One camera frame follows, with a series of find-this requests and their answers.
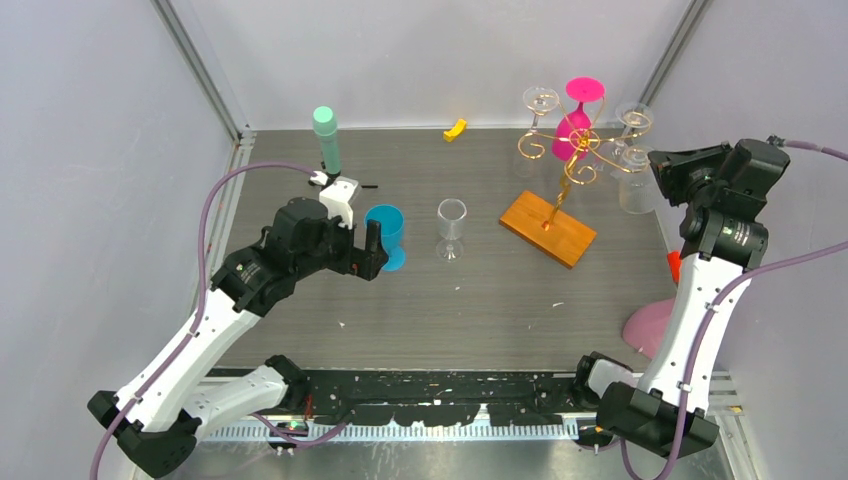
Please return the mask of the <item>clear patterned wine glass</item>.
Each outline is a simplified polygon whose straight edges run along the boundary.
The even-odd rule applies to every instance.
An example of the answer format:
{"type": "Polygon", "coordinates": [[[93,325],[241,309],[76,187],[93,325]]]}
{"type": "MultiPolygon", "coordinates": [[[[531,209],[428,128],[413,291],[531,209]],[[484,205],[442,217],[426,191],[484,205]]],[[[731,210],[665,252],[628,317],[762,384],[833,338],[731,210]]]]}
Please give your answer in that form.
{"type": "Polygon", "coordinates": [[[626,172],[618,176],[619,205],[629,214],[648,214],[655,210],[656,184],[650,167],[652,148],[632,145],[623,150],[619,163],[626,172]]]}

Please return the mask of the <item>blue wine glass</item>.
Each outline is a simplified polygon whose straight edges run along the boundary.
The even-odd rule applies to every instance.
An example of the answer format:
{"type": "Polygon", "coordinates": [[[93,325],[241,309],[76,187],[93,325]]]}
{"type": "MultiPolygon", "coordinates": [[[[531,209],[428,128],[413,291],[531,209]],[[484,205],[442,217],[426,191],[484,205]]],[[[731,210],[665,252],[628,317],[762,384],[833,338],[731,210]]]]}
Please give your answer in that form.
{"type": "Polygon", "coordinates": [[[400,270],[406,261],[406,252],[402,246],[405,217],[401,210],[393,205],[376,205],[368,210],[365,220],[374,220],[381,225],[381,241],[388,254],[388,261],[383,269],[389,272],[400,270]]]}

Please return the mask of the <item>clear plain wine glass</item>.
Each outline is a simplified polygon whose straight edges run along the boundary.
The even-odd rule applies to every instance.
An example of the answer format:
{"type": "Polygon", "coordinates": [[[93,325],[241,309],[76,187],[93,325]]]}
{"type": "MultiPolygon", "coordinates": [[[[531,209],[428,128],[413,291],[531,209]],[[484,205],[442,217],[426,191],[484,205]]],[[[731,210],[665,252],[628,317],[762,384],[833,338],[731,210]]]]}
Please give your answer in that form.
{"type": "Polygon", "coordinates": [[[456,198],[442,200],[437,208],[437,226],[441,240],[436,245],[436,251],[446,262],[457,261],[464,253],[462,237],[467,214],[465,203],[456,198]]]}

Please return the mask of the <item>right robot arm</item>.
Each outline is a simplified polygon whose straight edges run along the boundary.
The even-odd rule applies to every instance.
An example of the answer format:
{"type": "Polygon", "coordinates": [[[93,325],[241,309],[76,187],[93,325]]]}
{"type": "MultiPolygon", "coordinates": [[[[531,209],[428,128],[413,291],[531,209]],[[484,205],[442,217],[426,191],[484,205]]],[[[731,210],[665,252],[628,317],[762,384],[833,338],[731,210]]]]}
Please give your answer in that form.
{"type": "Polygon", "coordinates": [[[710,447],[718,436],[706,417],[713,366],[747,275],[768,246],[768,230],[756,217],[790,157],[770,143],[742,139],[651,151],[647,158],[663,197],[686,207],[669,321],[641,377],[593,352],[581,358],[570,392],[577,406],[596,410],[601,429],[671,461],[710,447]]]}

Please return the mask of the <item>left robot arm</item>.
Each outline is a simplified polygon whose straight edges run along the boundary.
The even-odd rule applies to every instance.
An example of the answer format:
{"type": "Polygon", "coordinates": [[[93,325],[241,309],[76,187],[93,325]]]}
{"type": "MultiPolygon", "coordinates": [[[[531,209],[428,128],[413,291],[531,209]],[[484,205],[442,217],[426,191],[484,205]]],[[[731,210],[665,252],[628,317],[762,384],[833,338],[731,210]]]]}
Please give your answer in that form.
{"type": "Polygon", "coordinates": [[[366,224],[365,244],[355,228],[314,199],[279,208],[259,240],[230,253],[181,330],[131,382],[100,390],[87,408],[125,456],[152,478],[175,471],[196,445],[219,428],[276,407],[298,412],[307,398],[305,375],[281,356],[213,390],[194,392],[233,343],[253,328],[296,284],[329,270],[374,279],[388,261],[382,225],[366,224]]]}

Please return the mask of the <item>clear back-right wine glass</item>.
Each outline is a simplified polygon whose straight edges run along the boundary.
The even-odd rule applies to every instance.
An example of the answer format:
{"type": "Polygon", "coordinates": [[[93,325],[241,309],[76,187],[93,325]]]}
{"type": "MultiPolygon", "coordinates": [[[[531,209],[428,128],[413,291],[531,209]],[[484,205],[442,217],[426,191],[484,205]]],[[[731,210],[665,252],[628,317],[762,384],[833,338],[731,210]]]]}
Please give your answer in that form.
{"type": "Polygon", "coordinates": [[[636,139],[648,133],[654,125],[653,110],[640,102],[619,104],[615,114],[617,120],[623,125],[622,133],[618,136],[622,141],[636,139]]]}

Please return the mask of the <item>pink wine glass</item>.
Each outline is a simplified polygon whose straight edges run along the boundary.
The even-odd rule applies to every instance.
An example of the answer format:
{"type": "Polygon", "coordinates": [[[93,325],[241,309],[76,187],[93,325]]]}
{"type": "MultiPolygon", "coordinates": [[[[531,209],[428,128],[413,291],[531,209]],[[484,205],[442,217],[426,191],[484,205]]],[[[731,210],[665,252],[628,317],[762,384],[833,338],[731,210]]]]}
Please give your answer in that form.
{"type": "Polygon", "coordinates": [[[584,111],[587,103],[594,103],[604,98],[605,87],[593,77],[576,77],[565,86],[568,98],[576,103],[576,108],[567,113],[558,124],[555,139],[552,141],[552,153],[564,163],[577,153],[578,159],[586,156],[586,151],[579,151],[579,137],[592,126],[592,120],[584,111]]]}

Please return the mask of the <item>orange wooden rack base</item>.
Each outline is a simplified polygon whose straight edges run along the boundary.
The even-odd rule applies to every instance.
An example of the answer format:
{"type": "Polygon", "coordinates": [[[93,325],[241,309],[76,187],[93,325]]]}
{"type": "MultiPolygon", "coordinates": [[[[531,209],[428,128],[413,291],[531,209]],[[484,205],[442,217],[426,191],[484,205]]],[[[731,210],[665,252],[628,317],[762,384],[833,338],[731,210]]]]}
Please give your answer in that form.
{"type": "Polygon", "coordinates": [[[577,265],[597,233],[540,196],[525,190],[505,210],[499,224],[561,265],[577,265]]]}

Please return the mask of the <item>clear back-left wine glass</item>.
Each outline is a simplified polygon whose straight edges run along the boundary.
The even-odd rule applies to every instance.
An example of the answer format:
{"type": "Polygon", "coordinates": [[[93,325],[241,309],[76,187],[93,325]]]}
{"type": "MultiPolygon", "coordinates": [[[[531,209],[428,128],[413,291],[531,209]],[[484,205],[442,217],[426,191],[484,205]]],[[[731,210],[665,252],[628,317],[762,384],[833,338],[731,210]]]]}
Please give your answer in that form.
{"type": "Polygon", "coordinates": [[[539,120],[560,106],[560,98],[557,92],[541,86],[527,88],[522,94],[522,101],[533,113],[530,131],[535,131],[538,128],[539,120]]]}

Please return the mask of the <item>red small block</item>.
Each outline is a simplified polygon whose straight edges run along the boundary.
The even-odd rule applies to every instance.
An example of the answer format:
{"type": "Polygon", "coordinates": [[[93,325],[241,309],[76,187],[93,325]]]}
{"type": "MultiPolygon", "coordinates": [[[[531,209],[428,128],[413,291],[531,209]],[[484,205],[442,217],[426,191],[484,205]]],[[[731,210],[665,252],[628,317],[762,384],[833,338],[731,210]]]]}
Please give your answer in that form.
{"type": "Polygon", "coordinates": [[[675,284],[679,283],[680,280],[680,268],[681,268],[681,257],[679,251],[672,251],[667,254],[667,262],[669,266],[669,271],[672,277],[672,281],[675,284]]]}

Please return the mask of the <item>mint green microphone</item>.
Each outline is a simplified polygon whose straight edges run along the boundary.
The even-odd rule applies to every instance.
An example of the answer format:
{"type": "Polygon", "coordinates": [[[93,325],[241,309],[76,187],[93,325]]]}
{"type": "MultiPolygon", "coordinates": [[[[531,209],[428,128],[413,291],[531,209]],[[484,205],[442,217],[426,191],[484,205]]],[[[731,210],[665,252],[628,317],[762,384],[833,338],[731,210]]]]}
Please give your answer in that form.
{"type": "Polygon", "coordinates": [[[313,111],[312,125],[319,141],[323,169],[329,177],[338,177],[342,162],[337,141],[338,123],[334,111],[328,106],[317,107],[313,111]]]}

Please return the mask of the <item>yellow curved block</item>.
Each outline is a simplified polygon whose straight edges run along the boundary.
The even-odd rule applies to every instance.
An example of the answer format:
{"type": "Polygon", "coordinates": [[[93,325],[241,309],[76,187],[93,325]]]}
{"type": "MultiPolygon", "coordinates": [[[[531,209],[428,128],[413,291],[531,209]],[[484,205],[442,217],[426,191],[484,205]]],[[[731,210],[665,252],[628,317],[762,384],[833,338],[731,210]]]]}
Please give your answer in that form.
{"type": "Polygon", "coordinates": [[[445,130],[442,133],[442,138],[445,142],[452,143],[465,132],[466,128],[467,121],[463,118],[460,118],[450,129],[445,130]]]}

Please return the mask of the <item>pink dustpan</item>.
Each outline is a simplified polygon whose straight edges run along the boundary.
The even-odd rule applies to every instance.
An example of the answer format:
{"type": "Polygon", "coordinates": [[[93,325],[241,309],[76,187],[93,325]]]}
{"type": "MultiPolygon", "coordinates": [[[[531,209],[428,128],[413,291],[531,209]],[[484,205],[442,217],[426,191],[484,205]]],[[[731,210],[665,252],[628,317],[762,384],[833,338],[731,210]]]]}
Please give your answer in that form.
{"type": "Polygon", "coordinates": [[[623,327],[624,342],[638,353],[653,359],[662,343],[674,302],[674,298],[669,298],[638,309],[623,327]]]}

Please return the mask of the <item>black front rail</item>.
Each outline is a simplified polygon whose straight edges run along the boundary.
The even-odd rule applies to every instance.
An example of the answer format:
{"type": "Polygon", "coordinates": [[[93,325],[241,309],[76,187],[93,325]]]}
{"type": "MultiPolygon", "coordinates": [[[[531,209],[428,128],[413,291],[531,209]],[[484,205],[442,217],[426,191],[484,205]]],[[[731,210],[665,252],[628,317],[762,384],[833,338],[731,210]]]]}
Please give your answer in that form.
{"type": "Polygon", "coordinates": [[[552,426],[567,414],[592,412],[573,391],[569,372],[462,370],[307,370],[268,414],[320,425],[552,426]]]}

